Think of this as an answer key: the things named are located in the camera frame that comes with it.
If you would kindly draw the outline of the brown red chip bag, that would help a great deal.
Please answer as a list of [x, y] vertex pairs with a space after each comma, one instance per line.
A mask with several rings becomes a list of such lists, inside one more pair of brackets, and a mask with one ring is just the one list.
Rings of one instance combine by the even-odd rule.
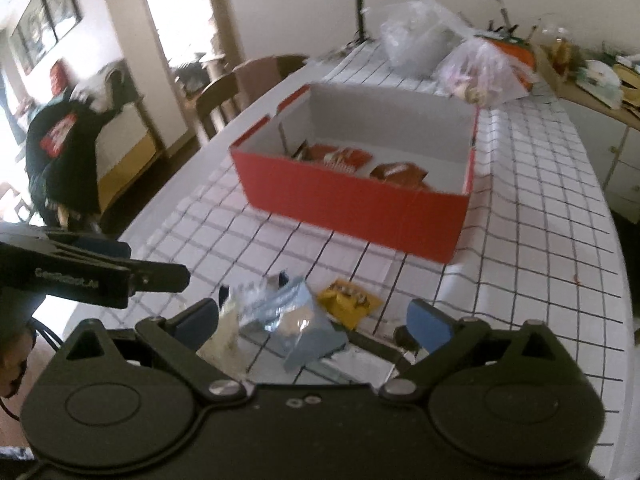
[[424, 181], [427, 172], [413, 162], [391, 162], [376, 166], [370, 177], [403, 188], [428, 188]]

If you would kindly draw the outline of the white sideboard cabinet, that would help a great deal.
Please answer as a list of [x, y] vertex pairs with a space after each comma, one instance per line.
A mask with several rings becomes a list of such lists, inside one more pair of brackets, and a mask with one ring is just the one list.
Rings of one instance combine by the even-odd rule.
[[548, 55], [534, 47], [537, 70], [561, 100], [574, 124], [608, 206], [639, 222], [639, 118], [611, 110], [552, 68]]

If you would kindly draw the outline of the tissue box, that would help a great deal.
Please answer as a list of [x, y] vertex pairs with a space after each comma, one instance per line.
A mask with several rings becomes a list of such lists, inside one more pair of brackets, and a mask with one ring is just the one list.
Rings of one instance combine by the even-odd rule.
[[578, 68], [575, 84], [587, 91], [611, 110], [619, 110], [623, 104], [622, 81], [611, 66], [590, 58]]

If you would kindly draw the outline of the framed wall picture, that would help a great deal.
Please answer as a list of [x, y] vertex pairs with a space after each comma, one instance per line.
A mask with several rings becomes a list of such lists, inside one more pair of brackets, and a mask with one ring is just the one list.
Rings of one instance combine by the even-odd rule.
[[81, 20], [77, 0], [29, 0], [9, 36], [23, 73], [29, 75]]

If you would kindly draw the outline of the silver black foil pack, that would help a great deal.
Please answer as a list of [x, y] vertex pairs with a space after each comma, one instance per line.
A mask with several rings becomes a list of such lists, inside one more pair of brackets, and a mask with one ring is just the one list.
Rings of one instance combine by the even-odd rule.
[[422, 356], [362, 333], [348, 332], [347, 336], [348, 344], [321, 362], [355, 382], [382, 385], [408, 370]]

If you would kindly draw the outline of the red cardboard box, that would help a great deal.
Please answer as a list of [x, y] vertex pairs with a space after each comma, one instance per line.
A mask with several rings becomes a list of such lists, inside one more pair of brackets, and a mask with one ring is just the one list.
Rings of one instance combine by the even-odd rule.
[[[473, 188], [477, 106], [457, 98], [354, 84], [306, 84], [230, 148], [248, 202], [261, 210], [446, 264]], [[292, 159], [304, 143], [360, 148], [354, 174]], [[370, 177], [413, 162], [428, 188]]]

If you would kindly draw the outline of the red snack bag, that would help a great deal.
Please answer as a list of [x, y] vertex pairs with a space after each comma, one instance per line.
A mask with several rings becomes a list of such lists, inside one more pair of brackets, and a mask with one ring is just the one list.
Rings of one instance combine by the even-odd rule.
[[328, 144], [308, 144], [304, 142], [292, 155], [299, 162], [312, 162], [346, 174], [354, 174], [366, 166], [373, 156], [360, 148], [341, 148]]

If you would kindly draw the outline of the yellow small snack pack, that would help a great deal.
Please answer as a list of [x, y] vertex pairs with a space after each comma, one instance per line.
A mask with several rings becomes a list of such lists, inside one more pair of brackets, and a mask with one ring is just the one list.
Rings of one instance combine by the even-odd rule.
[[348, 330], [382, 306], [383, 301], [352, 282], [336, 280], [317, 295], [320, 306]]

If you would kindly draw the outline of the light blue snack pack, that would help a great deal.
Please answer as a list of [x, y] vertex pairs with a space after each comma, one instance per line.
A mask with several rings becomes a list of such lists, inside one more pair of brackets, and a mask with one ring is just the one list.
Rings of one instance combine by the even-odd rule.
[[273, 336], [283, 353], [283, 367], [289, 373], [309, 363], [332, 356], [348, 344], [319, 306], [302, 276], [284, 273], [260, 282], [232, 289], [239, 326], [259, 326]]

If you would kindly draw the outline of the left wooden chair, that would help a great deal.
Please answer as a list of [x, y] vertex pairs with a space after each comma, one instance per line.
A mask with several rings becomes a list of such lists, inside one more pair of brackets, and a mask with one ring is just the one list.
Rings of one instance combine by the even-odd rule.
[[195, 117], [213, 139], [242, 110], [306, 66], [308, 56], [285, 54], [246, 61], [206, 86], [195, 98]]

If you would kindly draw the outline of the black backpack on chair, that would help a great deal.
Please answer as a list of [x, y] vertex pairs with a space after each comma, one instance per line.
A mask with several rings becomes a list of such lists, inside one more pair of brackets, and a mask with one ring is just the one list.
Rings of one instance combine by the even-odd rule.
[[104, 67], [93, 88], [73, 92], [61, 67], [52, 70], [53, 96], [29, 123], [26, 136], [28, 190], [47, 226], [70, 232], [98, 232], [101, 213], [96, 139], [103, 128], [137, 99], [127, 72]]

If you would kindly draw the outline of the clear plastic bag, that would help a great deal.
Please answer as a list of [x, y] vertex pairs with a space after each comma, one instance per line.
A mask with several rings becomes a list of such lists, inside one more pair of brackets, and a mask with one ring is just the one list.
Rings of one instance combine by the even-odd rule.
[[404, 77], [427, 78], [476, 29], [437, 0], [406, 0], [384, 8], [380, 43], [390, 67]]

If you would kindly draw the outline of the cream snack bag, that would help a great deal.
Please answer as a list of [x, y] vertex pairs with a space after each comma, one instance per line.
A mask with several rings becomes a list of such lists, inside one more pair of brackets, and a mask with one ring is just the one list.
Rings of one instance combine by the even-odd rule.
[[229, 286], [221, 286], [218, 300], [220, 309], [217, 328], [198, 349], [198, 356], [224, 374], [234, 379], [243, 379], [246, 377], [247, 365], [239, 347], [239, 308]]

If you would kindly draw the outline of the pink snack plastic bag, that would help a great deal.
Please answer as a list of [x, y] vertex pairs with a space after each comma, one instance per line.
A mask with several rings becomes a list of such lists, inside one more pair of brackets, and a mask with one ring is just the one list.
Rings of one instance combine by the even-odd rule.
[[529, 65], [480, 37], [455, 47], [440, 62], [434, 77], [442, 90], [484, 108], [526, 98], [536, 81]]

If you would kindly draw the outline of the amber glass bottle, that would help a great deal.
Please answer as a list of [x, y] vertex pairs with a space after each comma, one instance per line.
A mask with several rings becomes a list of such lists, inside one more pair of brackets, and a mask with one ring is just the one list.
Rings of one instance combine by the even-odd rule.
[[555, 35], [550, 49], [550, 62], [555, 73], [564, 77], [570, 69], [573, 45], [565, 28], [560, 28]]

